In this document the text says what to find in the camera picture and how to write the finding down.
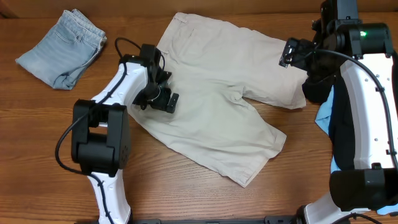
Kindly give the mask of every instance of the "beige shorts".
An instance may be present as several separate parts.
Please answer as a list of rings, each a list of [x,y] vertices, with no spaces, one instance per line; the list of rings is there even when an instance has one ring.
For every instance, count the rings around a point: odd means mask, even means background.
[[[138,106],[129,113],[167,147],[245,187],[282,150],[286,135],[242,97],[305,106],[305,72],[278,66],[284,45],[229,22],[177,13],[157,46],[180,94],[175,113]]]

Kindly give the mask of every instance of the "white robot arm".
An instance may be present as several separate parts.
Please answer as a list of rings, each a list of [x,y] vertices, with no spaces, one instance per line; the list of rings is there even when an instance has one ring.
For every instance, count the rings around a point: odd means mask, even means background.
[[[321,15],[313,21],[314,39],[289,39],[280,65],[307,71],[303,91],[316,103],[327,98],[336,80],[344,80],[353,117],[354,169],[332,173],[327,194],[293,218],[281,217],[296,224],[338,223],[398,202],[397,99],[388,26],[363,24],[356,0],[327,0]]]
[[[126,111],[136,105],[142,110],[147,105],[168,113],[175,110],[178,94],[172,94],[168,88],[171,73],[160,68],[160,58],[155,46],[143,45],[139,56],[122,57],[118,72],[100,94],[91,101],[75,103],[74,121],[91,112],[73,128],[72,159],[80,164],[82,173],[88,175],[93,185],[99,208],[98,224],[132,222],[123,184],[123,168],[131,150]],[[107,128],[108,133],[90,133],[89,128],[97,126]]]

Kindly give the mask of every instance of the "folded jeans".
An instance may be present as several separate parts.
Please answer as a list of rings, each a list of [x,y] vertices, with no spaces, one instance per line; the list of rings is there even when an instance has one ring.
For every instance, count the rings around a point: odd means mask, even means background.
[[[105,42],[105,32],[79,10],[65,10],[45,37],[16,62],[52,88],[71,90]]]

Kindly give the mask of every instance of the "table surface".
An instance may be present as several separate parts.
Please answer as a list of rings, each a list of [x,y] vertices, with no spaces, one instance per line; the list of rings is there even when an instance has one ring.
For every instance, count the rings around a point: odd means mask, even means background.
[[[398,44],[398,14],[363,13],[364,22],[389,25]],[[286,40],[311,39],[318,14],[218,16],[240,27]],[[53,90],[15,59],[37,44],[57,19],[0,20],[0,223],[73,223],[94,220],[98,209],[86,177],[61,169],[55,144],[72,120],[77,99],[91,99],[113,78],[118,55],[113,47],[123,36],[138,44],[157,44],[171,17],[91,18],[108,44],[72,91]],[[137,54],[121,43],[124,53]],[[291,215],[328,191],[331,142],[314,123],[318,105],[287,110],[250,101],[264,120],[287,135],[282,152],[271,159],[244,189],[166,148],[130,119],[132,152],[124,170],[126,197],[134,219],[163,220],[261,218]],[[68,136],[61,158],[70,159]],[[398,218],[377,216],[383,223]],[[358,220],[355,223],[366,223]]]

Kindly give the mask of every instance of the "black cable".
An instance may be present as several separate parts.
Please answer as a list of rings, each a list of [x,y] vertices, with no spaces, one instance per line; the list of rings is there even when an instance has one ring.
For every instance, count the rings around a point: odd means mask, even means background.
[[[162,66],[162,71],[164,71],[164,66],[166,65],[166,61],[164,60],[164,56],[162,54],[160,54],[160,56],[163,59],[163,66]]]
[[[390,155],[391,155],[392,163],[393,163],[393,165],[396,168],[397,173],[398,173],[398,161],[397,161],[397,158],[396,158],[396,151],[394,149],[394,136],[392,135],[390,109],[389,109],[389,106],[388,106],[387,97],[386,97],[386,93],[384,92],[384,88],[381,85],[381,83],[379,82],[379,80],[377,79],[377,77],[373,74],[372,71],[370,71],[370,69],[367,68],[367,66],[362,64],[360,61],[358,61],[358,60],[356,60],[356,59],[354,59],[354,58],[352,58],[350,56],[347,56],[345,54],[342,54],[342,53],[339,53],[339,52],[334,52],[332,50],[324,50],[324,49],[313,49],[313,50],[311,50],[310,53],[332,54],[332,55],[335,55],[337,57],[341,57],[341,58],[350,60],[350,61],[354,62],[356,65],[358,65],[359,67],[361,67],[372,78],[372,80],[376,84],[377,89],[379,90],[379,93],[381,95],[381,100],[382,100],[383,105],[384,105],[384,112],[386,114],[387,133],[388,133],[388,140],[389,140],[389,147],[390,147]]]
[[[119,46],[118,46],[119,40],[127,41],[127,42],[129,42],[130,44],[136,46],[139,50],[141,50],[141,47],[138,46],[138,44],[136,44],[134,41],[129,40],[129,39],[125,38],[125,37],[118,37],[118,38],[116,38],[116,40],[114,40],[114,48],[116,48],[116,51],[118,52],[120,58],[122,58],[123,55],[122,55],[122,53],[121,53],[120,50],[119,50]]]
[[[360,214],[360,213],[351,213],[349,215],[344,216],[343,218],[338,219],[337,221],[333,222],[332,224],[339,224],[340,222],[342,222],[344,220],[348,220],[350,218],[356,219],[356,217],[361,217],[361,218],[367,219],[370,222],[373,222],[375,224],[382,224],[381,222],[375,220],[374,218],[371,218],[371,217],[369,217],[367,215],[363,215],[363,214]]]
[[[118,52],[120,58],[122,58],[123,56],[122,56],[122,54],[121,54],[121,52],[120,52],[120,50],[119,50],[119,47],[118,47],[118,42],[119,42],[119,40],[125,40],[125,41],[127,41],[127,42],[130,42],[131,44],[133,44],[134,46],[136,46],[138,49],[141,49],[141,48],[140,48],[136,43],[134,43],[133,41],[131,41],[131,40],[127,39],[127,38],[124,38],[124,37],[118,37],[118,38],[116,38],[116,40],[114,41],[114,46],[115,46],[116,51]],[[76,169],[73,169],[73,168],[70,168],[70,167],[66,166],[64,163],[62,163],[62,161],[61,161],[61,159],[60,159],[60,155],[59,155],[61,144],[62,144],[63,140],[66,138],[66,136],[68,135],[68,133],[73,129],[74,126],[76,126],[81,120],[83,120],[83,119],[86,118],[88,115],[90,115],[90,113],[92,113],[94,110],[96,110],[100,105],[102,105],[108,98],[110,98],[110,97],[112,96],[112,94],[116,91],[116,89],[117,89],[117,88],[119,87],[119,85],[123,82],[124,78],[125,78],[126,75],[127,75],[127,65],[126,65],[126,63],[123,63],[123,67],[124,67],[124,71],[123,71],[122,77],[121,77],[120,80],[117,82],[117,84],[115,84],[115,86],[113,86],[113,88],[106,94],[106,96],[105,96],[102,100],[100,100],[97,104],[95,104],[92,108],[90,108],[90,109],[87,111],[87,113],[85,113],[83,116],[79,117],[75,122],[73,122],[73,123],[63,132],[63,134],[61,135],[60,139],[58,140],[57,145],[55,146],[55,160],[58,162],[59,166],[62,167],[62,168],[64,168],[65,170],[67,170],[67,171],[69,171],[69,172],[72,172],[72,173],[75,173],[75,174],[86,175],[86,174],[82,173],[82,171],[76,170]],[[107,208],[107,206],[106,206],[105,190],[104,190],[103,183],[102,183],[101,180],[100,180],[97,176],[95,176],[94,174],[89,174],[89,175],[87,175],[87,176],[92,177],[93,179],[95,179],[95,180],[97,181],[98,186],[99,186],[99,188],[100,188],[100,190],[101,190],[102,203],[103,203],[103,206],[104,206],[105,215],[106,215],[107,218],[109,219],[109,222],[110,222],[111,224],[114,224],[113,221],[112,221],[111,215],[109,214],[109,210],[108,210],[108,208]]]

